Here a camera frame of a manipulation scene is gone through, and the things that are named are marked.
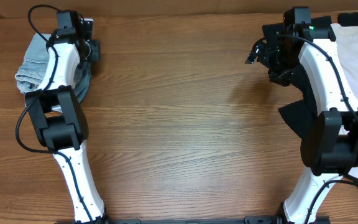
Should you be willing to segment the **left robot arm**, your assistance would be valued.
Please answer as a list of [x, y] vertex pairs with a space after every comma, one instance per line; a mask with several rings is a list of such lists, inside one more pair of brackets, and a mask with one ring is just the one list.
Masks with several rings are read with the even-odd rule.
[[25, 94], [23, 115], [65, 178], [75, 223], [109, 223], [105, 204], [94, 184], [87, 157], [89, 128], [74, 91], [77, 68], [91, 73], [100, 60], [100, 43], [92, 38], [94, 21], [77, 11], [57, 10], [58, 27], [47, 38], [48, 65], [37, 90]]

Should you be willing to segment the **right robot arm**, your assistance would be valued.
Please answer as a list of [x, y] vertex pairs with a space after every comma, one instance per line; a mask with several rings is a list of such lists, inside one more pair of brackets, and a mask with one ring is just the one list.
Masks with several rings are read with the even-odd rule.
[[293, 85], [302, 99], [280, 108], [301, 138], [303, 172], [276, 215], [246, 217], [246, 223], [328, 223], [317, 211], [337, 184], [358, 188], [350, 175], [358, 167], [358, 99], [337, 55], [329, 16], [312, 18], [306, 6], [293, 7], [281, 24], [264, 25], [246, 62], [259, 62], [272, 83]]

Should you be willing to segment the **light blue denim shorts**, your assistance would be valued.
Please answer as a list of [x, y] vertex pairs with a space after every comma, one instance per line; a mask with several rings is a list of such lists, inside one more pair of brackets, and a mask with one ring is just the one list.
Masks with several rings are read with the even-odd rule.
[[[35, 91], [44, 79], [48, 65], [46, 42], [35, 34], [24, 55], [22, 65], [15, 74], [17, 87], [22, 94]], [[74, 92], [81, 103], [86, 96], [91, 80], [91, 64], [84, 62], [82, 68], [77, 67], [74, 76]]]

